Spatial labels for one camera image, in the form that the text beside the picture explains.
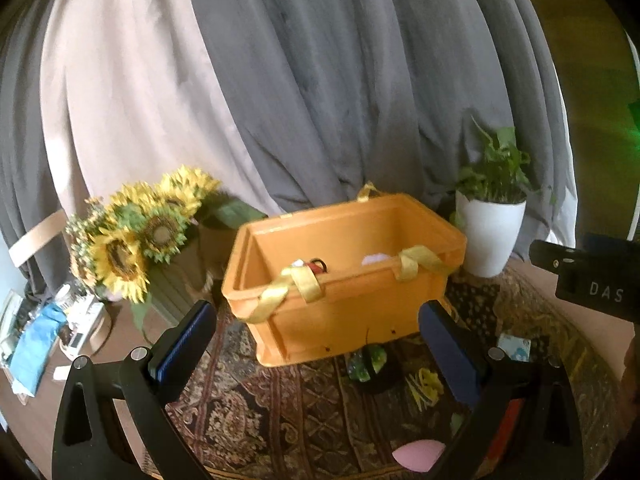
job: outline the green plant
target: green plant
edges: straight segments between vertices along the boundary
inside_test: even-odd
[[[474,120],[484,141],[482,159],[460,169],[456,189],[469,200],[517,204],[523,202],[531,183],[522,167],[531,162],[529,153],[516,147],[515,128],[487,133]]]

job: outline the wall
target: wall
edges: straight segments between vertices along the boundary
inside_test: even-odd
[[[640,87],[625,31],[605,0],[531,1],[566,103],[577,238],[626,238],[640,182],[640,131],[628,105],[640,98]]]
[[[0,236],[0,307],[11,288],[21,295],[26,282],[20,270],[14,267],[9,249]]]

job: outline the crate handle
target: crate handle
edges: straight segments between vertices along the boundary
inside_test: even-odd
[[[396,272],[396,280],[408,282],[418,275],[418,268],[423,267],[431,272],[449,276],[454,270],[446,266],[440,257],[424,245],[414,245],[399,252],[400,270]]]
[[[258,306],[247,317],[238,317],[245,323],[257,324],[267,321],[273,311],[284,301],[289,287],[295,285],[302,298],[311,303],[324,296],[314,272],[308,266],[285,267],[258,298]]]
[[[378,191],[378,188],[373,185],[372,181],[369,180],[364,186],[362,186],[362,189],[356,195],[356,202],[368,202],[369,198],[372,198],[371,193],[375,193],[378,196],[382,196],[385,194],[381,191]]]

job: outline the blue gripper pad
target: blue gripper pad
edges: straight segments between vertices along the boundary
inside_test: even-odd
[[[480,398],[480,376],[459,340],[462,332],[438,301],[429,301],[418,312],[420,335],[436,359],[457,402],[473,408]]]
[[[175,328],[166,330],[151,349],[148,371],[161,404],[176,401],[216,331],[216,309],[197,302]]]

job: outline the artificial sunflower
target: artificial sunflower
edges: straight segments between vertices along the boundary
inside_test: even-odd
[[[164,174],[160,182],[161,187],[178,187],[191,190],[193,195],[203,200],[208,195],[216,192],[220,187],[220,181],[205,173],[200,168],[188,168],[181,166],[173,173]]]
[[[94,272],[87,266],[78,265],[75,259],[71,261],[71,273],[89,290],[94,290],[98,284]]]
[[[91,247],[96,277],[123,298],[141,303],[146,298],[145,259],[140,242],[128,229],[109,231],[101,228]]]
[[[156,186],[156,193],[162,202],[177,208],[187,218],[193,217],[202,204],[191,189],[174,186],[169,180],[163,179]]]
[[[71,265],[69,266],[69,269],[71,270],[71,273],[76,277],[76,278],[80,278],[80,267],[78,266],[78,259],[76,258],[76,255],[72,252],[70,255],[70,260],[71,260]]]
[[[187,237],[184,235],[189,219],[170,205],[149,211],[144,227],[138,233],[143,243],[143,254],[158,263],[169,263]]]
[[[146,212],[158,204],[158,196],[154,188],[146,182],[125,184],[111,195],[110,212],[113,214],[115,208],[126,207],[130,204],[135,204],[143,212]]]

